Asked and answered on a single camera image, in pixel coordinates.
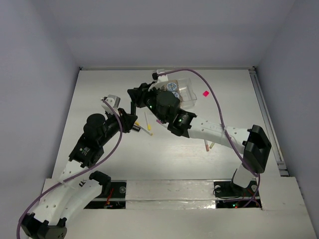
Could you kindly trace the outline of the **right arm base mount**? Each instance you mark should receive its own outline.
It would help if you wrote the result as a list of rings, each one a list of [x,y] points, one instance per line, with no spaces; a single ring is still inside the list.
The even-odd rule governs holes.
[[[213,195],[217,209],[261,208],[257,190],[258,183],[252,180],[247,188],[241,188],[230,180],[214,181]]]

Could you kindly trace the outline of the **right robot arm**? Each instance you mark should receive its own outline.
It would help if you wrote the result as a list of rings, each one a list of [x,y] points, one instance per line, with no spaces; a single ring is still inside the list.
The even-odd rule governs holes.
[[[180,108],[180,100],[172,92],[151,89],[147,83],[127,92],[136,107],[147,107],[172,134],[203,139],[233,149],[242,162],[229,183],[234,195],[243,194],[250,180],[265,172],[272,146],[261,126],[245,129],[209,122]]]

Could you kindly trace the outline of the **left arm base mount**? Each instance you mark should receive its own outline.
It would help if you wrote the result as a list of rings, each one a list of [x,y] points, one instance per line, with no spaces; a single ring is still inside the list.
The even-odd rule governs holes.
[[[101,193],[84,209],[125,209],[126,187],[126,181],[112,181],[109,191]]]

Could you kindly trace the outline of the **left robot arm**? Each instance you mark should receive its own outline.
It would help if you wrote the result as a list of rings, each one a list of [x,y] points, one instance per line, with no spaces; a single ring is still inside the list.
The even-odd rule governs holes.
[[[111,177],[95,168],[105,159],[104,145],[117,133],[132,130],[137,116],[124,109],[107,108],[106,115],[87,118],[83,134],[69,155],[55,185],[40,194],[21,215],[16,230],[32,239],[63,239],[67,227],[97,196],[109,195]]]

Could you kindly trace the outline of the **black pink highlighter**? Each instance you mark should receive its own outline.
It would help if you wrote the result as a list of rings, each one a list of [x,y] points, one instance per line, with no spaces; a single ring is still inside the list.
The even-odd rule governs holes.
[[[133,130],[133,131],[136,131],[136,132],[140,132],[141,127],[140,127],[140,126],[137,126],[137,125],[133,125],[132,130]]]

